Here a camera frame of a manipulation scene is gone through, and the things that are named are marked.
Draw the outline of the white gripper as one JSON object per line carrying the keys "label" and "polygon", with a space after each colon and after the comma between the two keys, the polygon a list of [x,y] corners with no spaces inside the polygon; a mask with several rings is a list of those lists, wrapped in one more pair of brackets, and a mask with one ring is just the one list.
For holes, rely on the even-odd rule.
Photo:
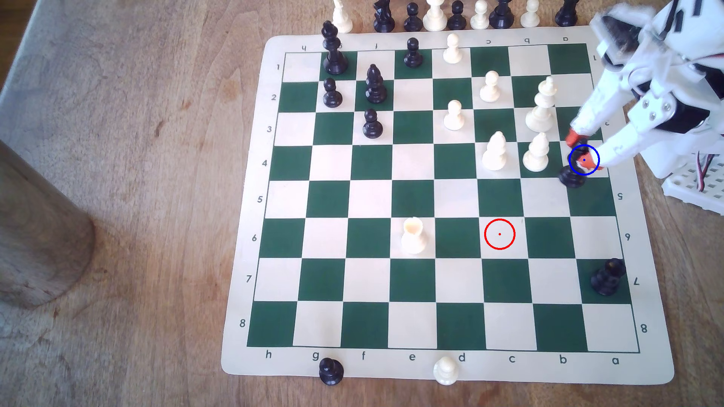
{"label": "white gripper", "polygon": [[622,3],[591,26],[612,71],[571,122],[568,147],[596,133],[634,93],[639,99],[628,124],[588,152],[590,170],[632,159],[672,133],[722,134],[722,3],[669,3],[659,12]]}

